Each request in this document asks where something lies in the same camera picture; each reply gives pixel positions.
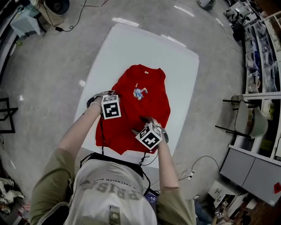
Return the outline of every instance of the white board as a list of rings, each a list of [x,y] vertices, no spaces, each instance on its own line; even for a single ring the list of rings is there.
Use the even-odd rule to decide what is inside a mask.
[[[199,58],[194,52],[164,37],[123,24],[116,24],[105,39],[90,70],[82,92],[75,121],[86,110],[86,102],[96,93],[111,90],[119,77],[131,65],[142,64],[158,69],[166,74],[165,86],[171,114],[166,126],[169,135],[169,147],[173,155],[191,101],[197,76]],[[96,146],[96,127],[98,120],[89,131],[82,147],[101,153]],[[104,154],[120,160],[139,163],[143,152],[126,151],[119,155],[104,148]],[[157,155],[148,154],[144,165]],[[158,168],[158,159],[149,166]]]

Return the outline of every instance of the black cable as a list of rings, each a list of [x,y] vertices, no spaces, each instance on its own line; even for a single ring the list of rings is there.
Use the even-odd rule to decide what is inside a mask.
[[[49,18],[49,20],[50,20],[52,26],[53,26],[54,28],[56,28],[56,30],[58,30],[58,31],[64,31],[64,32],[70,32],[70,31],[72,31],[72,30],[77,26],[77,24],[79,23],[80,18],[81,18],[81,14],[82,14],[82,11],[83,11],[84,7],[97,7],[97,8],[99,8],[99,6],[86,5],[86,2],[87,2],[87,0],[85,0],[84,5],[83,5],[83,7],[82,7],[82,9],[81,9],[81,11],[80,11],[80,15],[79,15],[79,18],[78,18],[78,22],[77,22],[74,26],[71,25],[71,26],[69,27],[69,30],[64,30],[64,29],[62,29],[62,28],[60,28],[60,27],[54,26],[54,25],[53,25],[53,22],[51,21],[51,18],[50,18],[50,16],[49,16],[49,14],[48,14],[48,11],[47,11],[47,9],[46,9],[46,7],[45,7],[45,5],[44,5],[44,3],[43,3],[43,6],[44,6],[44,8],[45,8],[45,10],[46,10],[46,12],[47,12],[48,18]]]
[[[198,160],[200,160],[200,159],[202,159],[202,158],[204,158],[204,157],[211,158],[211,159],[213,159],[213,160],[216,162],[216,160],[215,160],[213,157],[210,157],[210,156],[202,156],[202,157],[200,157],[199,159],[197,159],[197,160],[193,163],[193,165],[192,165],[192,167],[191,167],[191,171],[193,171],[193,166],[195,165],[195,163],[196,163]],[[184,178],[180,179],[179,181],[182,181],[182,180],[184,180],[184,179],[186,179],[186,178],[188,178],[188,177],[190,177],[190,176],[184,177]]]
[[[104,155],[104,144],[105,144],[105,137],[104,137],[104,130],[102,128],[102,116],[101,116],[101,119],[100,119],[100,125],[101,125],[101,136],[102,136],[102,147],[101,147],[101,150],[102,150],[102,155]]]
[[[146,189],[145,193],[144,193],[144,196],[146,196],[146,194],[148,193],[149,189],[150,189],[150,180],[148,179],[147,175],[144,173],[147,181],[148,181],[148,188]]]
[[[144,162],[144,159],[149,158],[150,156],[145,156],[146,152],[144,153],[144,157],[141,158],[140,162],[139,162],[139,166],[142,165],[142,163]]]
[[[4,138],[3,138],[2,134],[0,134],[0,145],[3,148],[3,150],[4,150]]]
[[[156,156],[149,164],[140,165],[140,166],[148,166],[148,165],[150,165],[150,164],[153,163],[153,161],[157,158],[157,156]]]
[[[93,155],[93,153],[87,155],[84,159],[82,159],[82,160],[80,161],[80,168],[82,167],[82,163],[86,160],[86,158],[88,158],[89,156],[92,156],[92,155]]]

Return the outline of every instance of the electronic device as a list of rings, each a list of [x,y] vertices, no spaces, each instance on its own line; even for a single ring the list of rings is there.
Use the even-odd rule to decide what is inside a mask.
[[[147,194],[145,195],[145,198],[147,199],[147,201],[149,201],[152,207],[155,207],[158,196],[159,194],[156,191],[153,191],[149,188]]]

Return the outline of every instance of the clothing pile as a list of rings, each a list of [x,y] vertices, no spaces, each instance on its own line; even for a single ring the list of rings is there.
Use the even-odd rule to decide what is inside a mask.
[[[142,117],[152,117],[165,128],[170,106],[165,91],[165,73],[144,65],[133,65],[125,71],[112,90],[120,98],[121,117],[100,119],[96,145],[109,147],[122,155],[126,150],[149,152],[136,138],[132,129],[141,131]]]

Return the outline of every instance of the gray concrete floor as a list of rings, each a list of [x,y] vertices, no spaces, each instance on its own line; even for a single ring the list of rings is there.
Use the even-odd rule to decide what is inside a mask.
[[[77,22],[84,0],[70,0],[64,29]],[[101,5],[88,0],[87,5]],[[194,17],[174,6],[191,12]],[[100,8],[86,7],[71,32],[57,32],[45,25],[45,36],[32,35],[17,47],[7,64],[2,93],[13,106],[15,134],[4,134],[0,150],[4,168],[30,199],[32,189],[60,138],[71,126],[90,68],[110,28],[113,17],[140,24],[157,35],[171,36],[199,55],[197,80],[183,130],[173,155],[174,163],[191,166],[199,157],[214,157],[221,166],[232,136],[215,128],[221,117],[222,99],[242,93],[242,48],[232,37],[223,12],[228,5],[217,0],[206,12],[195,0],[108,0]],[[221,27],[218,18],[224,25]],[[82,150],[79,158],[86,154]],[[8,165],[12,160],[16,169]],[[177,166],[179,173],[185,165]],[[203,158],[190,181],[181,181],[186,199],[204,195],[218,176],[215,162]],[[145,168],[153,184],[158,170]]]

